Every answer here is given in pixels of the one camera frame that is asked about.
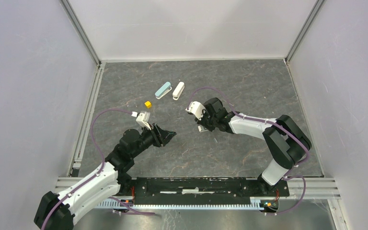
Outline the white stapler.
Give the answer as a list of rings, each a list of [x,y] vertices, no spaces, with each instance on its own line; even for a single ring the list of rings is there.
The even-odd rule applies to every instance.
[[[184,88],[185,88],[185,83],[182,81],[179,82],[172,93],[172,96],[173,96],[172,98],[177,101],[180,98]]]

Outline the white staple box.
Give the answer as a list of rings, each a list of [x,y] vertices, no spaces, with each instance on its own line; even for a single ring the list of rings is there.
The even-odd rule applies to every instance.
[[[201,126],[201,125],[198,126],[198,130],[199,130],[199,132],[207,131],[207,129],[205,127]]]

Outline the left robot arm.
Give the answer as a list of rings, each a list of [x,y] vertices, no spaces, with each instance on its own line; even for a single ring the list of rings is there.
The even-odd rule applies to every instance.
[[[164,147],[174,136],[176,132],[155,123],[141,132],[126,130],[97,169],[59,193],[49,191],[43,195],[34,217],[35,225],[41,230],[71,230],[104,200],[128,194],[131,176],[127,172],[134,165],[134,158],[151,146]]]

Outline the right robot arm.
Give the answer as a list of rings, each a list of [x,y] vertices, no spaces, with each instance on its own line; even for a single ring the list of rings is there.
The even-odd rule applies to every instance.
[[[288,115],[263,119],[240,112],[228,112],[218,98],[205,103],[192,102],[187,110],[195,115],[199,131],[214,131],[247,135],[266,142],[272,155],[267,168],[259,175],[258,191],[271,195],[277,183],[304,159],[312,147],[310,139]]]

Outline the light blue stapler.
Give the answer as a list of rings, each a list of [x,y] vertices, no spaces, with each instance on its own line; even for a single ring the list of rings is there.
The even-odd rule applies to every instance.
[[[165,82],[156,92],[155,92],[155,98],[161,99],[164,97],[167,93],[169,93],[172,90],[172,84],[167,81]]]

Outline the yellow cube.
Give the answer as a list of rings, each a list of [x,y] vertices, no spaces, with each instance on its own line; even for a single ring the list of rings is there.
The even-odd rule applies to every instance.
[[[146,102],[144,103],[144,105],[145,105],[145,107],[146,107],[147,109],[150,109],[150,108],[152,107],[152,103],[151,103],[150,101],[146,101]]]

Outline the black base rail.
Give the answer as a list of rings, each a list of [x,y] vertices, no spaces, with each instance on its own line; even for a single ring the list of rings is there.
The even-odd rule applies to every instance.
[[[266,185],[247,177],[137,177],[121,186],[120,196],[133,196],[135,205],[246,205],[252,197],[288,197],[281,180]]]

